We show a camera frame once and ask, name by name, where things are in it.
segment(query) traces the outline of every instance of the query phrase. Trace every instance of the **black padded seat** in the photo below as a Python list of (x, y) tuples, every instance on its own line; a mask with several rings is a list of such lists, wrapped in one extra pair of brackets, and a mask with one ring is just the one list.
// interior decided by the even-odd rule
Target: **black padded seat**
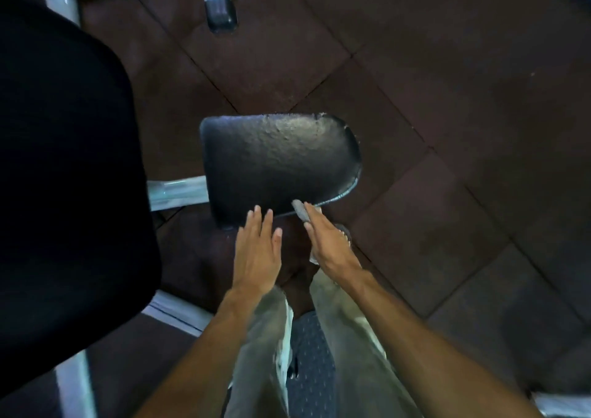
[(160, 282), (129, 79), (104, 44), (0, 0), (0, 397), (139, 313)]
[(255, 205), (282, 215), (295, 198), (329, 203), (361, 173), (355, 136), (331, 115), (208, 117), (201, 140), (211, 211), (223, 228), (242, 225)]

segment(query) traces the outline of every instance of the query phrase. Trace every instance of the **forearm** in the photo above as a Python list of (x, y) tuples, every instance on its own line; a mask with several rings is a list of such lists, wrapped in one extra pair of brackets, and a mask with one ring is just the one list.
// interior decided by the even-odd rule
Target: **forearm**
[(218, 418), (260, 297), (230, 290), (217, 314), (135, 418)]
[(363, 311), (425, 418), (539, 418), (526, 399), (431, 331), (371, 273), (344, 271), (341, 287)]

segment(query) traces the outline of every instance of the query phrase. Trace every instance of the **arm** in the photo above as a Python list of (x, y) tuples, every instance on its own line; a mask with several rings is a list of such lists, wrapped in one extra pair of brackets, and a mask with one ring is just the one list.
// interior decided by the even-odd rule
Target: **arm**
[(232, 288), (203, 334), (135, 418), (219, 418), (250, 317), (281, 267), (281, 229), (271, 236), (270, 210), (261, 221), (256, 206), (238, 230)]
[(525, 398), (431, 331), (362, 269), (349, 243), (306, 204), (306, 231), (324, 272), (357, 303), (425, 418), (540, 418)]

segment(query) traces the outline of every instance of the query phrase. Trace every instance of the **left hand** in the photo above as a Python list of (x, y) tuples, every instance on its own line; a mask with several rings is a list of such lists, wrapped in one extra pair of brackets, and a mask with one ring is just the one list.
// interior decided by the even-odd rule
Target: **left hand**
[(234, 256), (233, 289), (246, 289), (261, 297), (274, 286), (281, 268), (281, 235), (277, 228), (271, 236), (273, 211), (262, 221), (261, 207), (248, 211), (247, 223), (238, 229)]

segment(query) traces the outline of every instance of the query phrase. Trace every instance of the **khaki pants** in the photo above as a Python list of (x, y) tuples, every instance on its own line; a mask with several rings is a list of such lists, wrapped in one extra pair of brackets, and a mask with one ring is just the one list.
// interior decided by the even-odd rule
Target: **khaki pants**
[[(336, 367), (341, 418), (418, 418), (410, 398), (367, 319), (349, 295), (321, 270), (310, 294)], [(293, 313), (274, 287), (255, 310), (240, 348), (226, 418), (286, 418), (285, 380)]]

